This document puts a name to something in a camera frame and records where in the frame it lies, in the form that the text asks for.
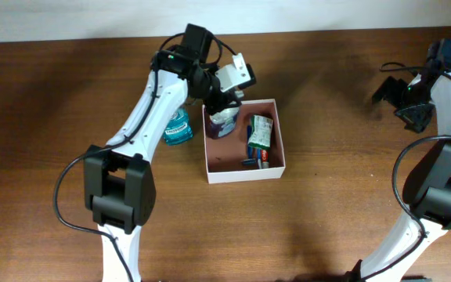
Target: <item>teal bottle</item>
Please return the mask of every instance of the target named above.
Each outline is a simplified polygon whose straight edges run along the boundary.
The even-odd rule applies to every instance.
[[[179,108],[172,116],[163,133],[168,145],[177,145],[193,138],[193,130],[189,124],[189,115],[184,108]]]

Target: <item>wooden table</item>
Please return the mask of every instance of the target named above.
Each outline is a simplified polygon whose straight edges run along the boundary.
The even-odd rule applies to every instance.
[[[377,68],[422,64],[444,37],[451,27],[220,36],[254,67],[258,83],[246,99],[276,98],[287,168],[278,180],[208,185],[200,107],[190,107],[196,136],[162,143],[152,163],[157,203],[140,246],[145,280],[289,280],[342,274],[368,256],[400,213],[394,160],[420,137],[390,105],[370,106],[386,78]],[[0,281],[101,280],[100,238],[59,224],[52,187],[66,163],[121,127],[162,41],[0,44]],[[401,181],[428,148],[406,157]],[[81,166],[67,176],[60,207],[71,222],[96,226]],[[451,281],[451,232],[409,274]]]

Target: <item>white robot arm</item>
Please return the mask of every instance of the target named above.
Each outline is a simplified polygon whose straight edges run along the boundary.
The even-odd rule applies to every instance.
[[[449,40],[444,39],[432,45],[430,52],[436,53],[433,60],[451,60],[451,56],[446,54],[447,49],[451,49]],[[432,110],[431,106],[434,106],[437,114],[438,134],[451,136],[451,72],[448,74],[449,77],[446,77],[436,75],[439,74],[438,70],[429,70],[428,67],[422,69],[421,74],[418,74],[402,92],[402,98],[405,100],[410,99],[407,96],[415,96],[410,99],[410,103],[415,100],[413,106],[400,104],[398,100],[395,100],[395,97],[391,96],[395,92],[392,91],[395,86],[391,84],[387,86],[386,82],[377,91],[374,99],[377,102],[384,98],[397,106],[396,115],[407,123],[406,128],[414,131],[417,131],[416,129],[424,130],[426,124],[423,123],[430,120],[429,110]],[[423,79],[422,76],[429,77],[431,80]],[[430,93],[427,96],[429,100],[425,101],[429,104],[423,104],[420,100],[416,100],[424,99],[422,96],[426,91]],[[357,280],[367,282],[398,282],[402,280],[406,271],[422,252],[436,239],[451,230],[451,140],[438,141],[410,173],[403,190],[403,198],[410,205],[410,211],[424,224],[425,238],[419,241],[421,235],[419,224],[403,211],[380,247],[361,262]]]
[[[234,53],[233,63],[221,69],[202,67],[212,40],[218,39],[204,28],[190,24],[181,45],[160,50],[153,59],[153,70],[142,97],[123,127],[107,142],[107,146],[114,148],[85,159],[86,207],[92,210],[98,229],[117,238],[116,244],[133,281],[141,280],[139,238],[156,197],[150,162],[171,116],[188,96],[202,99],[209,114],[231,105],[238,107],[238,97],[243,93],[236,88],[254,83],[253,71],[241,53]],[[127,136],[132,136],[129,142],[116,146]],[[119,168],[126,171],[125,179],[109,175]],[[107,237],[103,237],[103,265],[103,282],[130,281]]]

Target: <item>open cardboard box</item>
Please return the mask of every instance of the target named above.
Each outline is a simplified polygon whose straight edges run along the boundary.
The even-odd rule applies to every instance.
[[[285,170],[285,154],[281,139],[280,122],[274,99],[243,101],[238,114],[236,127],[220,139],[207,137],[207,113],[203,106],[204,151],[207,165],[208,183],[231,183],[261,179],[278,179]],[[269,149],[269,168],[243,166],[247,158],[247,126],[254,114],[272,118],[271,148]]]

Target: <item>black cable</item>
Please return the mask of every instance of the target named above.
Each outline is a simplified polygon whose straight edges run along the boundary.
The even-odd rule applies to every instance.
[[[385,63],[381,66],[381,68],[379,69],[380,72],[393,72],[393,71],[420,71],[420,70],[430,70],[426,67],[399,67],[399,68],[395,68],[395,69],[384,69],[385,66],[390,65],[391,63]],[[451,75],[439,71],[438,72],[439,75],[448,78],[449,80],[451,80]],[[405,213],[412,218],[413,221],[415,221],[419,227],[420,227],[420,238],[419,240],[417,240],[417,242],[415,243],[414,246],[411,247],[411,249],[409,249],[408,251],[406,251],[403,255],[401,255],[399,258],[397,258],[394,262],[391,262],[389,265],[387,265],[386,267],[384,267],[381,270],[378,270],[377,272],[371,273],[370,275],[361,278],[360,281],[366,281],[372,277],[375,277],[376,275],[379,275],[381,273],[384,273],[388,270],[390,270],[392,267],[394,267],[395,265],[397,265],[398,263],[400,263],[404,258],[406,258],[407,256],[411,255],[412,253],[414,253],[419,246],[422,244],[422,242],[424,241],[424,239],[427,237],[426,234],[426,229],[424,224],[421,222],[421,220],[419,218],[417,218],[408,208],[408,206],[405,204],[405,202],[403,202],[401,196],[399,195],[399,191],[398,191],[398,186],[397,186],[397,178],[398,178],[398,169],[399,169],[399,164],[401,163],[401,160],[405,157],[406,153],[408,153],[410,150],[412,150],[415,146],[418,146],[422,143],[426,143],[426,142],[431,142],[431,141],[439,141],[439,140],[451,140],[451,135],[440,135],[440,136],[429,136],[429,137],[424,137],[422,139],[418,139],[417,141],[411,143],[410,145],[408,145],[407,147],[405,147],[405,149],[402,150],[402,152],[399,154],[398,158],[396,158],[396,162],[394,165],[394,168],[392,169],[392,176],[391,176],[391,182],[392,182],[392,190],[393,193],[395,195],[396,200],[398,201],[399,206],[403,209],[403,211],[405,211]]]
[[[159,51],[163,50],[164,46],[167,45],[171,40],[173,40],[179,36],[183,36],[184,34],[185,34],[185,32],[181,32],[181,33],[172,35],[169,38],[166,38],[166,40],[163,42],[163,44],[161,44]]]
[[[236,52],[234,52],[234,50],[231,47],[229,47],[226,43],[224,43],[223,41],[221,41],[218,38],[215,38],[215,39],[217,39],[220,42],[220,44],[222,44],[222,46],[224,46],[226,49],[228,49],[233,55],[237,55]]]
[[[58,218],[58,220],[64,224],[65,226],[73,229],[73,230],[79,230],[79,231],[83,231],[86,233],[93,233],[96,235],[101,235],[101,236],[105,236],[107,237],[110,242],[112,243],[114,250],[116,251],[116,255],[119,258],[119,260],[121,261],[121,264],[124,267],[124,270],[126,271],[127,275],[128,275],[128,279],[130,280],[130,282],[134,282],[133,281],[133,277],[132,274],[130,273],[130,269],[128,268],[128,265],[126,264],[126,261],[123,258],[123,255],[121,254],[119,247],[116,244],[116,239],[115,237],[113,237],[112,235],[99,231],[99,230],[94,230],[94,229],[90,229],[87,227],[83,227],[83,226],[77,226],[74,225],[68,221],[66,221],[62,215],[60,214],[60,210],[59,210],[59,204],[58,204],[58,196],[59,196],[59,189],[60,189],[60,184],[62,183],[64,177],[66,176],[66,174],[70,171],[71,168],[73,168],[78,162],[83,161],[84,159],[88,158],[88,157],[92,157],[95,156],[99,153],[102,152],[106,152],[106,151],[110,151],[116,148],[119,148],[123,145],[125,145],[126,143],[130,142],[130,140],[132,140],[137,132],[141,129],[141,127],[143,126],[144,122],[146,121],[147,117],[149,116],[149,113],[151,111],[151,109],[153,108],[154,105],[154,101],[157,98],[157,76],[158,76],[158,67],[154,66],[154,87],[153,87],[153,93],[151,95],[151,100],[149,102],[149,106],[147,107],[146,112],[144,113],[142,119],[140,120],[139,124],[136,126],[135,130],[129,135],[129,136],[125,136],[124,140],[121,141],[120,143],[116,144],[116,145],[112,145],[112,146],[105,146],[104,148],[98,149],[94,152],[87,152],[84,153],[82,155],[80,155],[79,157],[76,157],[74,160],[72,160],[71,163],[69,163],[60,173],[59,178],[56,180],[56,184],[55,184],[55,190],[53,192],[53,210],[55,211],[55,216]]]
[[[218,66],[218,62],[220,61],[220,59],[222,58],[222,42],[220,40],[218,40],[218,38],[216,38],[213,35],[213,41],[215,41],[215,43],[217,43],[217,48],[218,48],[218,58],[211,62],[211,63],[202,63],[200,65],[201,68],[203,68],[204,70],[212,68],[212,67],[217,67]]]
[[[398,63],[398,62],[387,62],[387,63],[382,64],[382,66],[381,66],[381,71],[383,71],[384,67],[386,67],[386,66],[400,66],[400,67],[407,67],[407,66],[405,66],[403,63]],[[416,70],[408,70],[408,72],[410,72],[414,77],[416,77],[416,76],[418,75],[418,72],[417,72]]]

